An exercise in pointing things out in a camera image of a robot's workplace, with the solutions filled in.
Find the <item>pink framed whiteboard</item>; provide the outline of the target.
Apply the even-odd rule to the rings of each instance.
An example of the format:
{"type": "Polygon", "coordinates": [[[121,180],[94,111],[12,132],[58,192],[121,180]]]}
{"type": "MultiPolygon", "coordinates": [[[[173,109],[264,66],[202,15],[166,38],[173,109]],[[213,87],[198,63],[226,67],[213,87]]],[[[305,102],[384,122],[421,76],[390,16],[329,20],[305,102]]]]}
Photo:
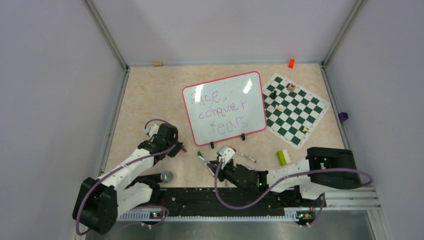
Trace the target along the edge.
{"type": "Polygon", "coordinates": [[[256,133],[267,126],[258,71],[189,85],[181,94],[197,146],[256,133]]]}

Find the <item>purple cap whiteboard marker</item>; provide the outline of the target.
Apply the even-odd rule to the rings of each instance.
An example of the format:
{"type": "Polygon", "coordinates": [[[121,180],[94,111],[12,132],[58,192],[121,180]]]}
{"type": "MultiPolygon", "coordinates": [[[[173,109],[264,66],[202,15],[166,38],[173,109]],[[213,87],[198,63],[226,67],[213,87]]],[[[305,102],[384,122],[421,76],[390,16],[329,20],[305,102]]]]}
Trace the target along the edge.
{"type": "Polygon", "coordinates": [[[215,172],[209,166],[206,166],[206,168],[209,171],[209,173],[211,174],[211,176],[214,178],[215,177],[215,172]]]}

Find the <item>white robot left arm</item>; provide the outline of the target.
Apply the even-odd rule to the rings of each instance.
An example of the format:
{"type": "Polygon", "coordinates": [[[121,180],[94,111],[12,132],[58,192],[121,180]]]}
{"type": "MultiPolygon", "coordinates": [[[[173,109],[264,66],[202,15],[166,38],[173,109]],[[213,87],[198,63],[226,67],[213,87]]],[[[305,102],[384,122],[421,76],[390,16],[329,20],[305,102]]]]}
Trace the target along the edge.
{"type": "Polygon", "coordinates": [[[160,202],[159,191],[136,180],[165,157],[173,158],[184,149],[177,127],[165,120],[160,123],[145,127],[149,139],[141,142],[126,160],[81,183],[72,212],[78,236],[89,231],[104,235],[122,214],[144,203],[154,207],[160,202]]]}

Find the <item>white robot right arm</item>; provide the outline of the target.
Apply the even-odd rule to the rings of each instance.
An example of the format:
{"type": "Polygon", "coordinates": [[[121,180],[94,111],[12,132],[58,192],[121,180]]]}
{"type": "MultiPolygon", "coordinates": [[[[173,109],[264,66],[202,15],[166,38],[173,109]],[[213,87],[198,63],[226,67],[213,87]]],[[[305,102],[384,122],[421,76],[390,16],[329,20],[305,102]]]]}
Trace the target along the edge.
{"type": "Polygon", "coordinates": [[[218,181],[227,180],[253,193],[282,193],[299,187],[293,192],[299,206],[307,206],[326,191],[352,190],[362,185],[353,152],[348,149],[310,147],[304,159],[277,170],[254,170],[235,164],[235,154],[224,146],[217,159],[206,164],[218,181]]]}

